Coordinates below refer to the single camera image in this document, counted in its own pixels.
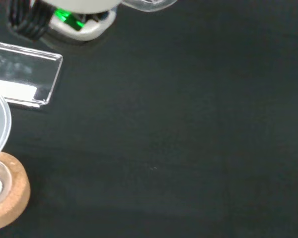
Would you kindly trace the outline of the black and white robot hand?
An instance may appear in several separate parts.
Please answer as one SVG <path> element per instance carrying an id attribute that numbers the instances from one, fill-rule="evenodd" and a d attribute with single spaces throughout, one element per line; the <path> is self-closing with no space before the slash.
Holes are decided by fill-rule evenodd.
<path id="1" fill-rule="evenodd" d="M 7 25 L 30 41 L 53 30 L 68 39 L 89 42 L 113 24 L 119 4 L 120 0 L 9 0 Z"/>

